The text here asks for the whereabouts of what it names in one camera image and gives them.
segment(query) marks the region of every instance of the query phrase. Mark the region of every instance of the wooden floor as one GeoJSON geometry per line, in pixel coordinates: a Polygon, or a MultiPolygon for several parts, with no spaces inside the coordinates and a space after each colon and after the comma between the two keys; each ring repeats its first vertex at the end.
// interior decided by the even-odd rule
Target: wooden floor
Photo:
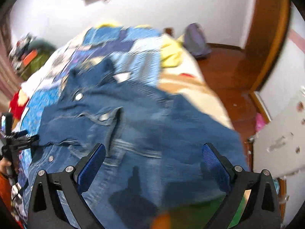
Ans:
{"type": "MultiPolygon", "coordinates": [[[[198,63],[205,81],[222,100],[235,130],[240,133],[247,154],[252,149],[246,140],[255,134],[257,113],[248,94],[258,73],[239,50],[213,48],[210,56],[198,63]]],[[[252,156],[248,165],[252,167],[252,156]]]]}

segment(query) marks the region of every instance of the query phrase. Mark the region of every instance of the blue denim jacket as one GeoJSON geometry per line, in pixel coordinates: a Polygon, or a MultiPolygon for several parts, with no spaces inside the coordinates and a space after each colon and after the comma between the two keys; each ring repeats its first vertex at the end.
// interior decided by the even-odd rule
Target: blue denim jacket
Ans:
{"type": "MultiPolygon", "coordinates": [[[[54,173],[75,165],[96,143],[105,145],[106,159],[82,195],[106,229],[149,228],[162,210],[223,195],[202,163],[201,147],[211,142],[246,169],[238,134],[182,95],[134,81],[117,83],[113,73],[110,59],[88,71],[71,70],[58,103],[45,108],[39,129],[44,147],[29,168],[25,209],[39,170],[54,173]]],[[[77,227],[62,193],[60,199],[77,227]]]]}

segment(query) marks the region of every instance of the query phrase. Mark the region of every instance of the wall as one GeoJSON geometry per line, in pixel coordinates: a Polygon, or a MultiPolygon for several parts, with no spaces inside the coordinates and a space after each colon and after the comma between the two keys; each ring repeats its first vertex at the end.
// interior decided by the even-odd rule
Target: wall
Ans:
{"type": "Polygon", "coordinates": [[[100,19],[123,25],[150,24],[160,30],[198,22],[210,43],[244,46],[255,0],[17,0],[11,11],[13,39],[27,32],[56,46],[65,44],[100,19]]]}
{"type": "MultiPolygon", "coordinates": [[[[289,100],[305,86],[305,21],[292,5],[289,32],[280,57],[267,82],[259,92],[271,119],[274,119],[289,100]]],[[[294,218],[305,200],[305,171],[287,177],[287,194],[284,225],[294,218]]]]}

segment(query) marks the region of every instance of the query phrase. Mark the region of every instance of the purple bag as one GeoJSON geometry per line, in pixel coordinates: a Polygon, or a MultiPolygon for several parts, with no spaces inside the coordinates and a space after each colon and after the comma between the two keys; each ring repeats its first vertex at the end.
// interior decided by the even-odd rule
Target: purple bag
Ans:
{"type": "Polygon", "coordinates": [[[183,46],[195,59],[205,58],[212,51],[206,43],[202,28],[197,23],[187,26],[183,46]]]}

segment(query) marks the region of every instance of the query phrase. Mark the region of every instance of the pink curtain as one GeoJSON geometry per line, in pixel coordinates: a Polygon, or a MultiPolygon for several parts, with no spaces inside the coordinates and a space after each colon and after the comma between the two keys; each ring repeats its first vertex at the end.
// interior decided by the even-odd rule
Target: pink curtain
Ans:
{"type": "Polygon", "coordinates": [[[11,50],[9,14],[0,21],[0,112],[8,110],[8,102],[20,88],[21,79],[14,73],[9,60],[11,50]]]}

